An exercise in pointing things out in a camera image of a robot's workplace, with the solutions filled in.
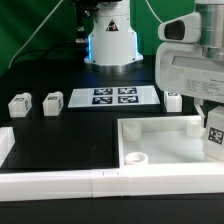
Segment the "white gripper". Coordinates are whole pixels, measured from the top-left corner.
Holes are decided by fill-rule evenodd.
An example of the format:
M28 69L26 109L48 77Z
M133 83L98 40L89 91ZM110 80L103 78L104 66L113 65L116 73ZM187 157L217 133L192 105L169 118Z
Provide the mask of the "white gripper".
M224 103L224 61L204 58L198 45L162 43L156 53L155 80L162 91ZM194 106L206 128L201 105Z

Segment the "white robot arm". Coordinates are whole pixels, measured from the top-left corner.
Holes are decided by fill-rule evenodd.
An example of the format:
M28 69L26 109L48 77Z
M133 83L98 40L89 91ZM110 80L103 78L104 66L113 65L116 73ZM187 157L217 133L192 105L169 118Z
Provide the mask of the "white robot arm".
M130 0L70 0L77 13L84 62L100 72L123 72L141 62L130 25ZM190 14L162 22L155 60L159 89L224 103L224 0L195 0Z

